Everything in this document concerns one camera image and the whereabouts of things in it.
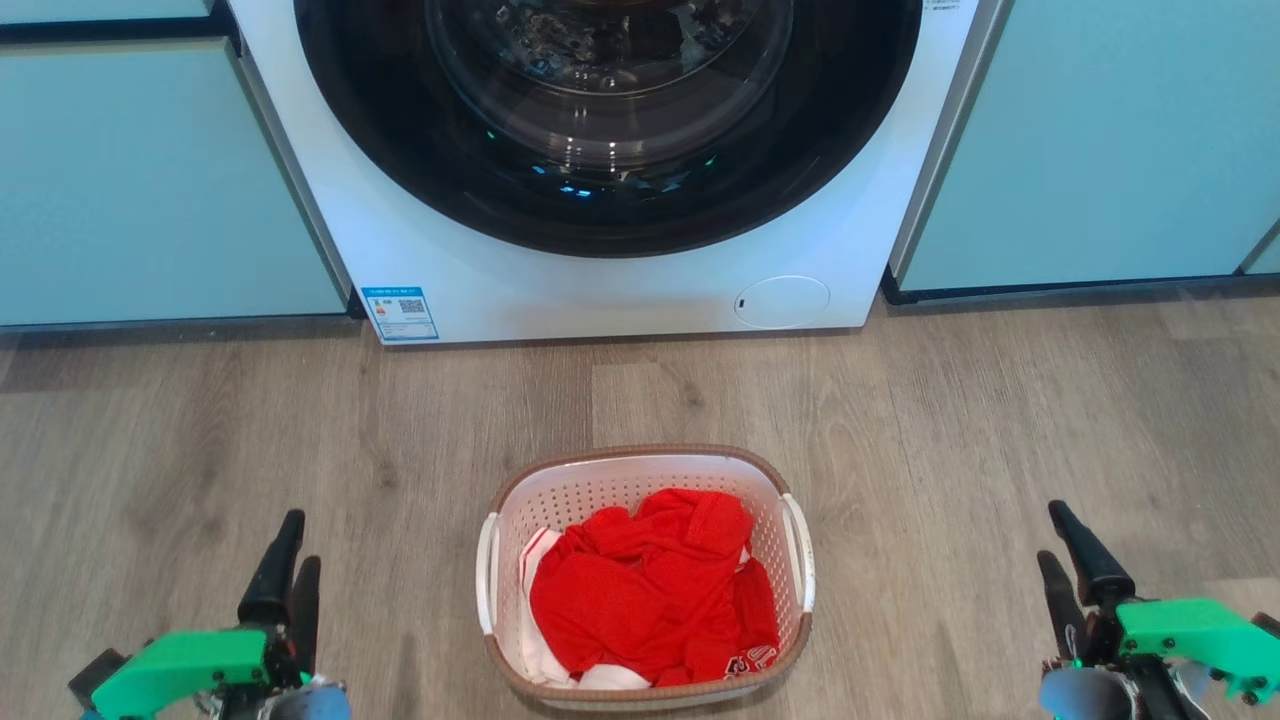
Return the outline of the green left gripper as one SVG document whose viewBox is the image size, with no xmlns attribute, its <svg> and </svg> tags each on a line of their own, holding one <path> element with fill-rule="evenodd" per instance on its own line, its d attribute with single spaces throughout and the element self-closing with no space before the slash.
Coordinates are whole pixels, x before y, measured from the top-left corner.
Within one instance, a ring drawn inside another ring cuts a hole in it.
<svg viewBox="0 0 1280 720">
<path fill-rule="evenodd" d="M 305 523 L 285 514 L 238 603 L 242 626 L 105 650 L 68 683 L 81 716 L 156 719 L 189 700 L 204 719 L 349 719 L 346 685 L 315 674 L 323 560 L 307 556 L 294 578 Z"/>
</svg>

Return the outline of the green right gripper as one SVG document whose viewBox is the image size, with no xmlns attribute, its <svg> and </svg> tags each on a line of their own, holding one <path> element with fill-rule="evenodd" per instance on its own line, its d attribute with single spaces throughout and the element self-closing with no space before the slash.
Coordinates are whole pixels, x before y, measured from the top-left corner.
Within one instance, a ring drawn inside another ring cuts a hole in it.
<svg viewBox="0 0 1280 720">
<path fill-rule="evenodd" d="M 1048 502 L 1076 574 L 1036 559 L 1059 657 L 1044 662 L 1039 706 L 1053 719 L 1206 719 L 1206 687 L 1251 707 L 1277 697 L 1277 621 L 1245 619 L 1211 598 L 1128 602 L 1137 585 L 1065 501 Z"/>
</svg>

